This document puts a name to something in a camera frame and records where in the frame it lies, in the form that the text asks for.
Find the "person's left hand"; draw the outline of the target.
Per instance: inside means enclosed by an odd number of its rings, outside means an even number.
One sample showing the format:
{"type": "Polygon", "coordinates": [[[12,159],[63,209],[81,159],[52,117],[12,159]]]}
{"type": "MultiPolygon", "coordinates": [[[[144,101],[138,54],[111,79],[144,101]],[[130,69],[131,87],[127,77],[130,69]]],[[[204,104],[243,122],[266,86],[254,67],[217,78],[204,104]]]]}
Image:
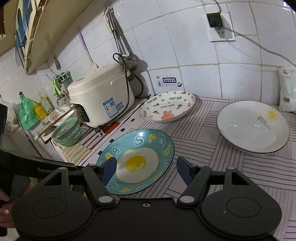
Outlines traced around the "person's left hand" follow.
{"type": "Polygon", "coordinates": [[[15,228],[15,225],[11,216],[11,211],[13,209],[13,206],[21,197],[27,194],[31,189],[32,189],[32,186],[27,187],[24,191],[22,191],[12,200],[10,200],[9,196],[5,194],[4,191],[1,189],[1,201],[5,202],[5,204],[0,209],[1,227],[15,228]]]}

